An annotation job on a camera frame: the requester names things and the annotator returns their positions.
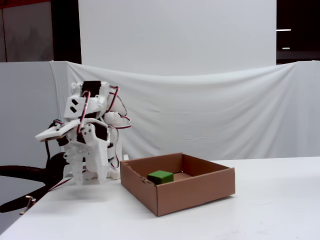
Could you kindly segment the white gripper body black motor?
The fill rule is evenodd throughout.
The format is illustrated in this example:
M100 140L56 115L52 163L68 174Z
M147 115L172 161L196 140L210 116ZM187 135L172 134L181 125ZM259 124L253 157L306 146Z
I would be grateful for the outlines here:
M66 128L65 145L67 144L85 144L86 145L82 135L82 130L85 128L87 124L93 124L95 126L95 133L98 138L108 141L108 137L109 137L108 126L105 123L97 119L84 119L81 124L80 119L74 119L65 123L65 128Z

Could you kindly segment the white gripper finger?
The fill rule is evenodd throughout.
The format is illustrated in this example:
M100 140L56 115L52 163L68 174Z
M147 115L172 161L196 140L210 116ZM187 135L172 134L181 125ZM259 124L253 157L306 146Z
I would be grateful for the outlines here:
M83 184L83 158L88 156L88 147L83 143L68 143L64 146L64 158L71 166L71 172L77 186Z
M93 124L87 124L81 132L88 146L88 154L85 157L86 169L97 177L100 184L103 184L109 169L108 146L110 143L96 136L96 128Z

